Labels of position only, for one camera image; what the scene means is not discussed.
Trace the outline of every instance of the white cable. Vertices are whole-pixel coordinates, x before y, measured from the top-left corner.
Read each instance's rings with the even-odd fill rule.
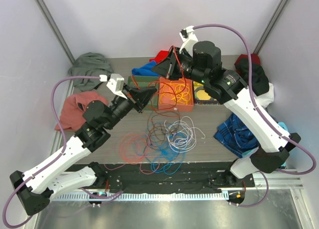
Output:
[[[183,118],[189,118],[191,121],[192,127],[190,127],[185,121],[183,121]],[[184,116],[180,120],[175,121],[173,124],[169,125],[169,127],[166,127],[166,120],[164,122],[164,126],[165,126],[165,129],[167,132],[171,132],[170,128],[172,128],[174,125],[181,125],[183,127],[182,130],[173,134],[172,141],[169,138],[171,136],[171,134],[169,134],[169,133],[166,134],[169,147],[174,152],[185,153],[185,152],[191,151],[193,148],[196,147],[197,139],[196,139],[195,129],[198,129],[204,135],[204,137],[202,137],[202,138],[206,138],[206,135],[203,133],[203,131],[201,131],[199,128],[195,127],[193,120],[188,116]],[[176,135],[176,134],[183,134],[183,135],[185,135],[185,138],[182,138],[182,137],[175,137],[174,138],[174,135]]]

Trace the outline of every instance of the gray cloth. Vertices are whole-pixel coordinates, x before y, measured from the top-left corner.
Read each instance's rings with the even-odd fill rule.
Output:
[[[92,52],[79,56],[68,71],[70,76],[99,76],[113,72],[110,63],[102,54]],[[100,83],[99,80],[76,79],[73,85],[81,91],[90,91]]]

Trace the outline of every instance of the blue plaid shirt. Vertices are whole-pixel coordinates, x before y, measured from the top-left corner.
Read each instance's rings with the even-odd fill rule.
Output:
[[[240,158],[242,153],[259,146],[257,138],[234,113],[217,128],[214,137]]]

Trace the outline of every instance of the floor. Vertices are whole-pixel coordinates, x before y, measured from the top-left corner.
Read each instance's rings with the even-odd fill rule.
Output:
[[[223,67],[233,69],[237,57],[238,56],[222,56]],[[132,68],[140,67],[148,61],[149,58],[110,59],[114,71],[121,74],[125,79],[131,74]],[[101,85],[96,91],[98,94],[104,96],[108,102],[114,98],[114,95],[105,85]],[[143,114],[149,116],[150,113],[150,111],[145,111]],[[195,127],[200,128],[206,136],[205,139],[202,139],[201,136],[198,135],[196,148],[186,154],[186,162],[233,161],[236,159],[233,153],[213,138],[217,126],[223,123],[230,114],[230,110],[224,106],[194,106],[192,112],[184,112],[181,114],[182,116],[189,116],[193,120]],[[86,164],[92,161],[99,163],[124,163],[118,153],[119,140],[125,134],[132,131],[145,132],[148,120],[146,116],[138,114],[136,111],[131,111],[113,130],[109,131],[111,138],[102,147],[86,158],[78,161],[78,163]],[[72,135],[72,132],[67,132],[68,138]]]
[[[245,204],[265,191],[247,191]],[[271,190],[253,208],[226,201],[114,202],[92,208],[88,202],[52,202],[36,229],[301,229],[290,190]]]

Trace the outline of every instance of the gray tabletop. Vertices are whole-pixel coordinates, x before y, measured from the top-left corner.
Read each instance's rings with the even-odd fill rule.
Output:
[[[238,56],[223,56],[223,67],[232,69],[237,57]],[[110,62],[114,71],[127,79],[131,74],[131,69],[141,67],[148,62],[148,58],[114,58],[110,59]],[[96,92],[104,96],[108,102],[114,98],[114,95],[105,84],[102,84]],[[124,163],[118,152],[119,143],[127,133],[132,131],[146,131],[148,116],[151,114],[151,111],[145,111],[143,114],[146,115],[139,114],[135,111],[128,113],[113,130],[109,131],[111,138],[94,153],[83,158],[78,163],[90,163],[92,161],[99,163]],[[193,150],[186,153],[186,162],[233,161],[236,158],[233,153],[213,138],[217,126],[230,116],[230,110],[224,106],[194,106],[192,112],[182,112],[180,114],[181,116],[190,117],[194,122],[194,126],[200,128],[206,135],[206,138],[202,139],[201,133],[196,131],[197,145]],[[157,119],[158,121],[167,119],[170,120],[170,122],[176,120],[176,118],[172,120],[168,117]],[[72,132],[67,132],[68,138],[72,135]]]

